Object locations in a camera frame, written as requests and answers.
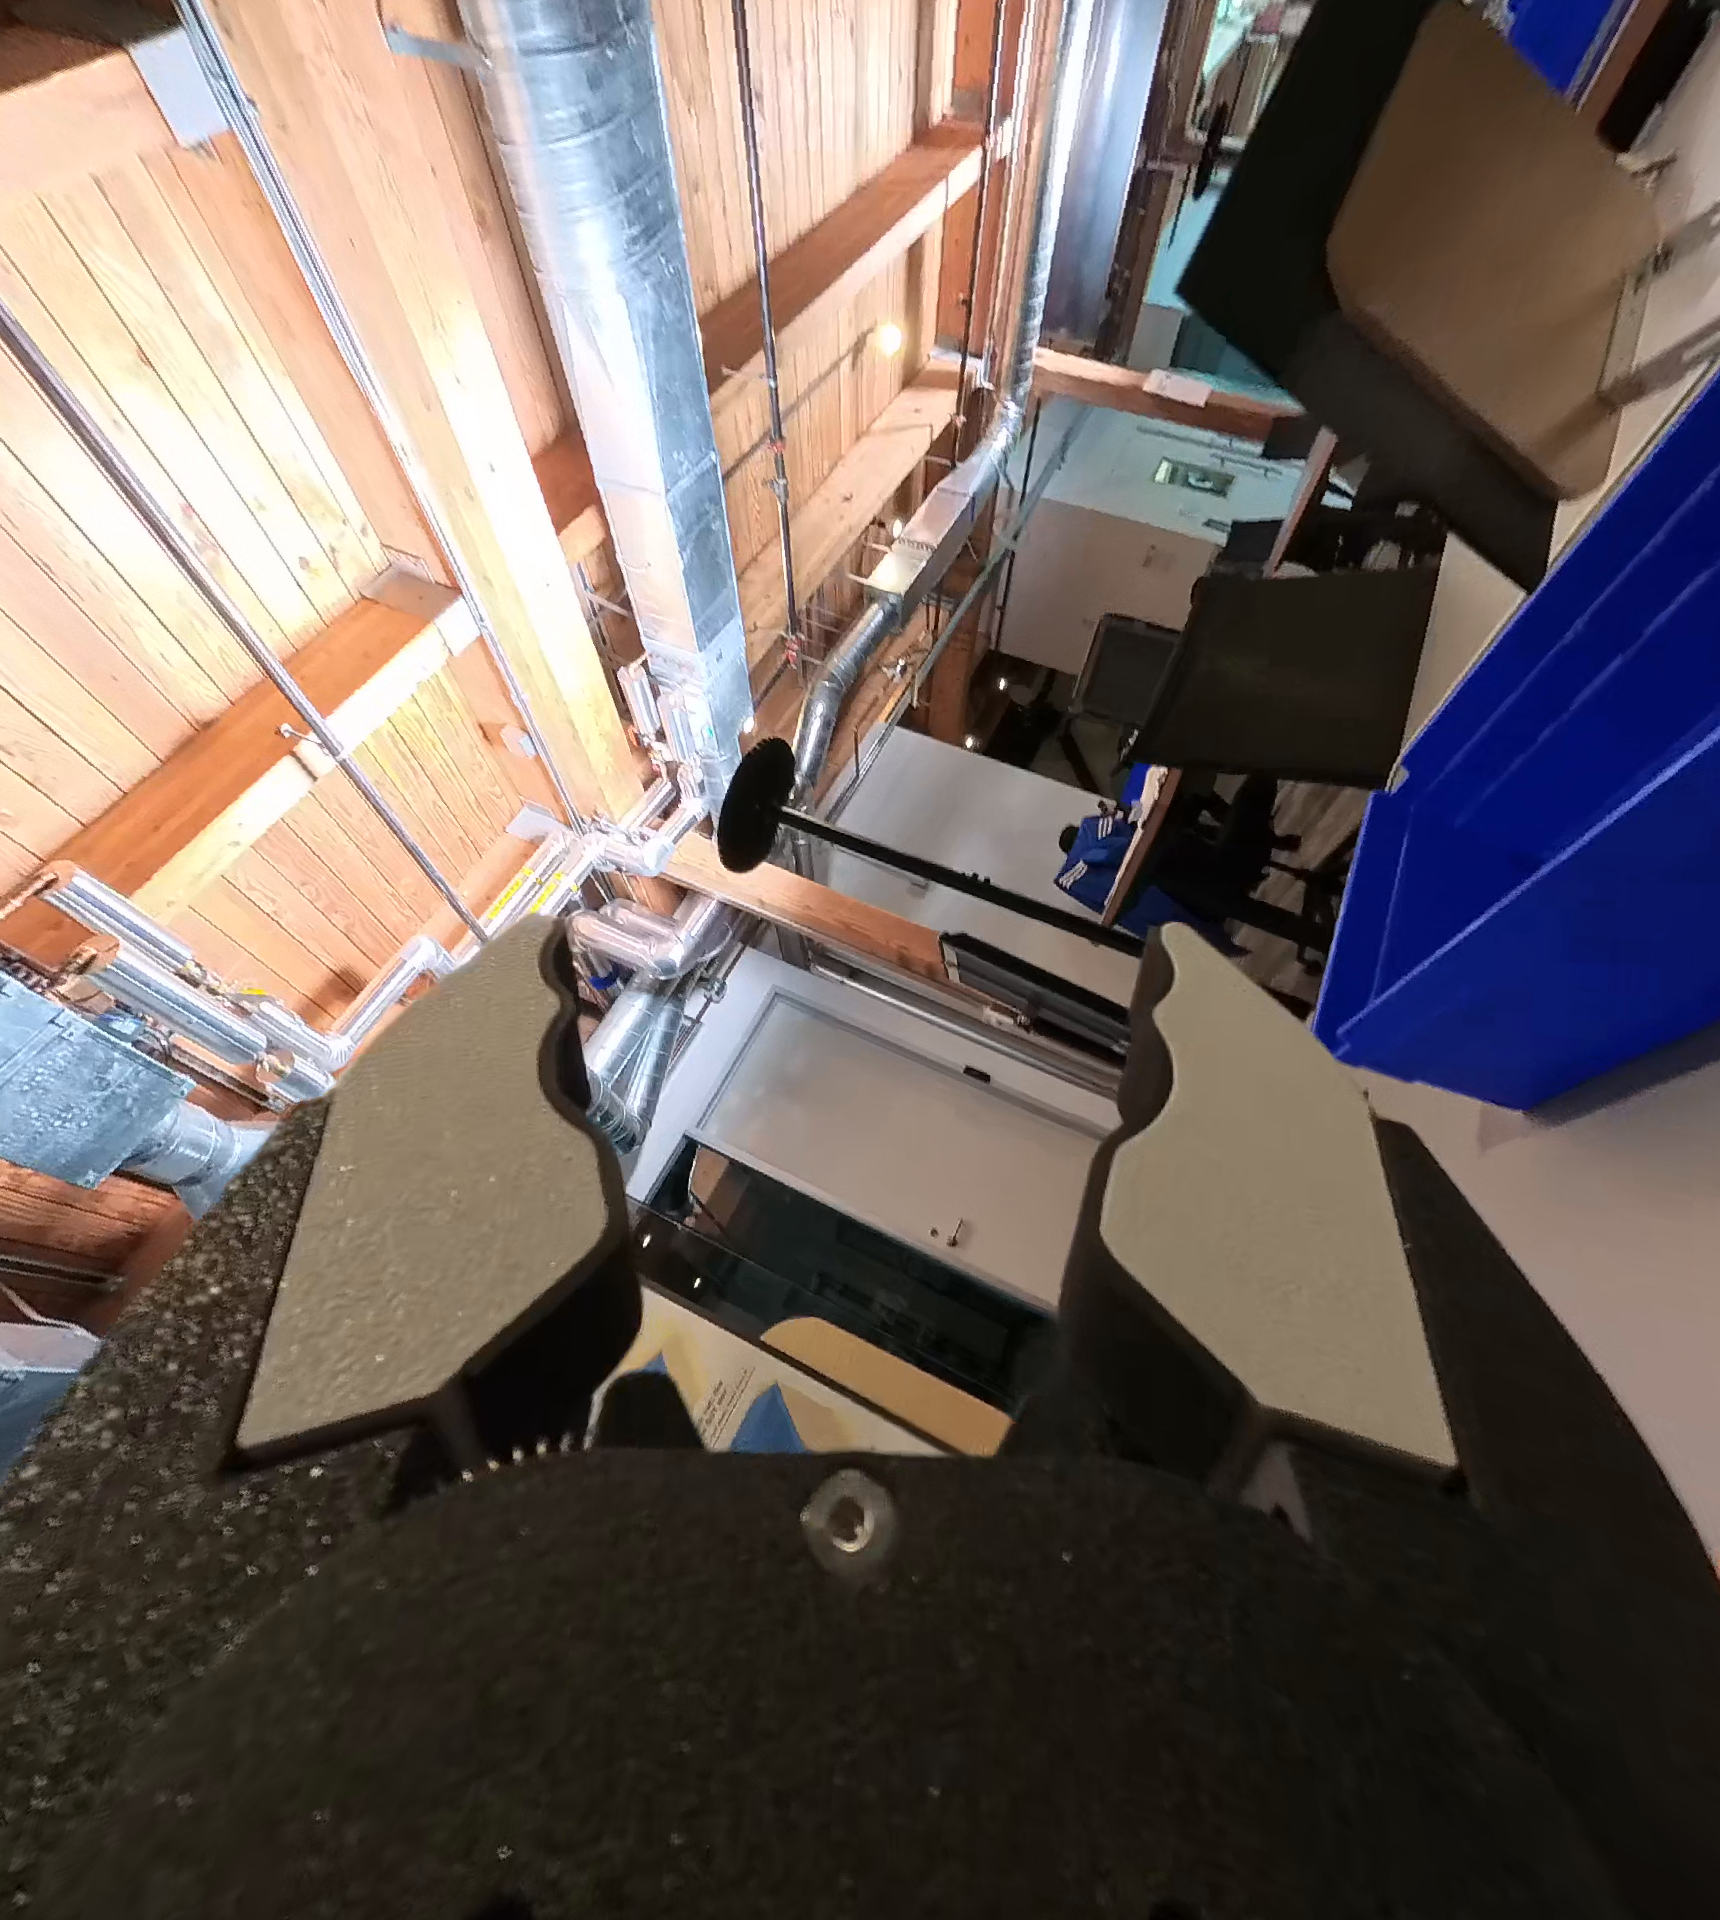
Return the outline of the silver round air duct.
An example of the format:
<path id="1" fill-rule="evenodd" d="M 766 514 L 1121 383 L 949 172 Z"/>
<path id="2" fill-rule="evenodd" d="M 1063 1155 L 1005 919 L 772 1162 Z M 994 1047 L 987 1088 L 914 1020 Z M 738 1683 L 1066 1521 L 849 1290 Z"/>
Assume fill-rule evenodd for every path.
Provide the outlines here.
<path id="1" fill-rule="evenodd" d="M 720 804 L 752 680 L 653 5 L 460 11 L 657 712 Z"/>

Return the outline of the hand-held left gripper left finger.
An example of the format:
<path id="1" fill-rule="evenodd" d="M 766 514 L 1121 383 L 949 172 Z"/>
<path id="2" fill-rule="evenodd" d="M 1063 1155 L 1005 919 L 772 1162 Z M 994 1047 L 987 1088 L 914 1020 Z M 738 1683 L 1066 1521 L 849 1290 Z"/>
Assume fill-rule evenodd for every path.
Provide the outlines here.
<path id="1" fill-rule="evenodd" d="M 531 915 L 419 995 L 327 1100 L 228 1472 L 404 1436 L 450 1475 L 591 1437 L 642 1326 L 575 969 Z"/>

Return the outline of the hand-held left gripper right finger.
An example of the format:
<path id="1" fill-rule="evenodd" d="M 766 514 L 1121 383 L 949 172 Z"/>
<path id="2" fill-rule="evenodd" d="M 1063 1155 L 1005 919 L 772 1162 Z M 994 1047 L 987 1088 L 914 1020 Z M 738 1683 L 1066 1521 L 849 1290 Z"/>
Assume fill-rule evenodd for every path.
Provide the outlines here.
<path id="1" fill-rule="evenodd" d="M 1147 939 L 1114 1106 L 1051 1367 L 1009 1455 L 1109 1459 L 1254 1501 L 1304 1454 L 1452 1494 L 1461 1457 L 1419 1286 L 1346 1070 L 1174 926 Z"/>

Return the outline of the blue white jacket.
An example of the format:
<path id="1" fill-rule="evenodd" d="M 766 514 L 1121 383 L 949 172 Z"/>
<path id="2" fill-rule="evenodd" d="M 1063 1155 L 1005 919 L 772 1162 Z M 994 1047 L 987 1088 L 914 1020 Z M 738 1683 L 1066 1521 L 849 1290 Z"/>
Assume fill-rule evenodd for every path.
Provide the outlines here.
<path id="1" fill-rule="evenodd" d="M 1095 811 L 1063 826 L 1059 829 L 1061 864 L 1054 886 L 1066 898 L 1101 915 L 1126 873 L 1133 844 L 1135 822 L 1128 813 Z M 1143 871 L 1128 884 L 1112 924 L 1137 935 L 1159 924 L 1159 907 L 1143 901 L 1147 886 Z"/>

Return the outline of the black disc on pole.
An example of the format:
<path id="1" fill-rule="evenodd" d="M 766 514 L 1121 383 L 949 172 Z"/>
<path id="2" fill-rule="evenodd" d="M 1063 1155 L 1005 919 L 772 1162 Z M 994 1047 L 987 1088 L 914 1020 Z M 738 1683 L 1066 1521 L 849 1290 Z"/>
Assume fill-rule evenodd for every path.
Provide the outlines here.
<path id="1" fill-rule="evenodd" d="M 1092 947 L 1107 947 L 1140 958 L 1143 938 L 1020 893 L 985 876 L 973 876 L 941 862 L 908 853 L 865 834 L 849 832 L 792 805 L 797 784 L 797 756 L 778 735 L 762 737 L 732 772 L 718 805 L 713 848 L 727 873 L 748 873 L 772 859 L 781 836 L 823 844 L 836 851 L 865 859 L 908 880 L 938 886 L 943 892 L 1013 913 L 1051 928 Z"/>

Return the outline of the blue plastic bin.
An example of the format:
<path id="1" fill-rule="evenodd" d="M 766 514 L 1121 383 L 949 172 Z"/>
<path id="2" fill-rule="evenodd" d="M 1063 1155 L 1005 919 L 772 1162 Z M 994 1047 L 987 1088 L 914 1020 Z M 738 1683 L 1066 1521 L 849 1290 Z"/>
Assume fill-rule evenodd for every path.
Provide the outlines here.
<path id="1" fill-rule="evenodd" d="M 1362 816 L 1312 1029 L 1530 1109 L 1720 1022 L 1720 365 Z"/>

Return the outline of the grey metal duct box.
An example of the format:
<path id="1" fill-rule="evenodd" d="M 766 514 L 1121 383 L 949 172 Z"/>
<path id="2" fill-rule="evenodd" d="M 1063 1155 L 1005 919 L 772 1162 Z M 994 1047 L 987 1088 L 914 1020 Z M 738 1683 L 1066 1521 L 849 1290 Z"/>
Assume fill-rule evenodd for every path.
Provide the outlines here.
<path id="1" fill-rule="evenodd" d="M 111 1175 L 212 1208 L 271 1125 L 216 1115 L 192 1079 L 0 969 L 0 1162 L 101 1187 Z"/>

